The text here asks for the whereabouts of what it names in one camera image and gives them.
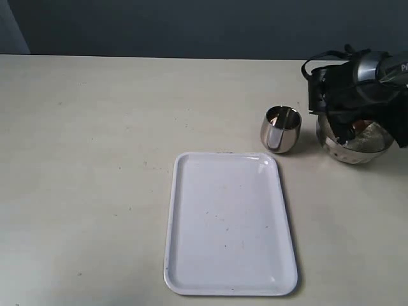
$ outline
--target gray wall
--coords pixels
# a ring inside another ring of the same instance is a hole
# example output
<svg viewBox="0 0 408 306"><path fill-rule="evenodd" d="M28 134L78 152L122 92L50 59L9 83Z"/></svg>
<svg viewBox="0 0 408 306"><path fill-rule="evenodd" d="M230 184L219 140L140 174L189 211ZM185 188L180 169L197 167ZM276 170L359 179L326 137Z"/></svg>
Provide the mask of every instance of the gray wall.
<svg viewBox="0 0 408 306"><path fill-rule="evenodd" d="M408 1L10 0L34 54L304 59L408 50Z"/></svg>
<svg viewBox="0 0 408 306"><path fill-rule="evenodd" d="M7 0L0 0L0 54L29 54Z"/></svg>

